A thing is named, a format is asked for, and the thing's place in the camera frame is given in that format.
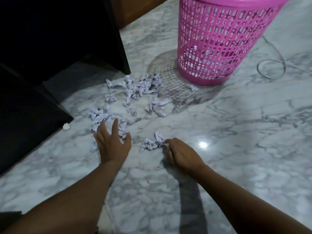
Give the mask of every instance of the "white marble floor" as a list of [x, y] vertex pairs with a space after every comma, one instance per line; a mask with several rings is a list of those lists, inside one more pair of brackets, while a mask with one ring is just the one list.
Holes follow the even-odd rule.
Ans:
[[[168, 0], [121, 31], [133, 76], [160, 73], [162, 95], [174, 103], [165, 108], [168, 116], [159, 118], [144, 111], [149, 99], [143, 98], [133, 103], [138, 115], [132, 117], [122, 105], [124, 93], [111, 90], [120, 99], [111, 111], [130, 120], [133, 138], [107, 197], [117, 233], [234, 233], [201, 187], [164, 165], [161, 149], [138, 152], [144, 137], [156, 130], [184, 140], [215, 171], [312, 228], [311, 9], [312, 0], [292, 0], [264, 34], [286, 61], [283, 78], [268, 80], [257, 73], [261, 60], [278, 59], [260, 39], [225, 85], [196, 93], [174, 69], [178, 0]], [[75, 118], [71, 129], [54, 134], [0, 178], [1, 211], [27, 212], [98, 165], [97, 152], [90, 152], [87, 112], [105, 105], [107, 74], [122, 74], [84, 71], [83, 63], [70, 69], [90, 79], [75, 81], [64, 71], [46, 86]], [[271, 65], [267, 74], [280, 70], [281, 65]]]

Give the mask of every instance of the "person's left arm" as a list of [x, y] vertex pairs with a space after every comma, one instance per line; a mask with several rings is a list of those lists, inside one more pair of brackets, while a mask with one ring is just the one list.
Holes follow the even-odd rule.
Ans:
[[108, 189], [131, 149], [131, 137], [128, 133], [125, 143], [120, 142], [118, 119], [114, 121], [112, 135], [102, 122], [94, 137], [100, 150], [100, 165], [80, 181], [31, 209], [4, 234], [95, 233]]

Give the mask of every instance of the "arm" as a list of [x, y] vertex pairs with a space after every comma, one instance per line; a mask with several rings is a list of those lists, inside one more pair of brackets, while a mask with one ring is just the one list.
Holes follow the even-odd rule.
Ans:
[[116, 119], [112, 135], [101, 123], [95, 133], [101, 163], [89, 175], [62, 192], [34, 207], [4, 234], [94, 234], [107, 191], [131, 148], [127, 134], [125, 144], [118, 136]]
[[312, 233], [292, 217], [214, 172], [181, 140], [174, 138], [166, 143], [170, 161], [207, 191], [237, 233]]

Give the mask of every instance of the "person's left hand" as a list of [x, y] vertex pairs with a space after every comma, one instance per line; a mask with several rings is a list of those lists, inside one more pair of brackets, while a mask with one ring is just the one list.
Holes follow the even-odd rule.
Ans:
[[128, 132], [124, 144], [119, 140], [118, 135], [118, 118], [115, 119], [110, 135], [106, 129], [105, 123], [101, 122], [98, 126], [94, 138], [99, 146], [101, 163], [112, 162], [120, 169], [126, 160], [131, 149], [131, 136]]

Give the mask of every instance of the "pink plastic basket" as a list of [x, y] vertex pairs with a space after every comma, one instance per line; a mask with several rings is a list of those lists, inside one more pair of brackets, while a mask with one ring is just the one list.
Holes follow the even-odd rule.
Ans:
[[178, 71], [197, 85], [218, 85], [289, 0], [180, 0]]

